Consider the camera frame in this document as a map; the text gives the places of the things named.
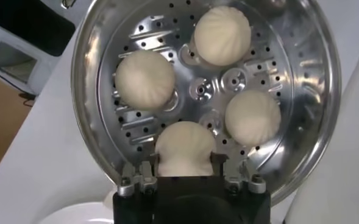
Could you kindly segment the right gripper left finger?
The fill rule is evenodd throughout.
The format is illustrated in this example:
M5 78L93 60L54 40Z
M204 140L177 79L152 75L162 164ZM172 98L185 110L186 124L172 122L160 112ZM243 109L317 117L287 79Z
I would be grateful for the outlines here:
M157 189L157 169L159 157L156 153L149 155L138 167L125 163L122 169L121 182L117 184L120 197L131 197L137 190L142 194L153 194Z

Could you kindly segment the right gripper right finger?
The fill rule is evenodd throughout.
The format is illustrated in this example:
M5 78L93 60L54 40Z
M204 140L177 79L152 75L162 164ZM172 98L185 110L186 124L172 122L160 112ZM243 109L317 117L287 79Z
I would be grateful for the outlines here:
M212 153L211 164L214 174L223 177L226 188L233 194L242 190L244 184L251 193L266 192L266 181L245 152L239 155Z

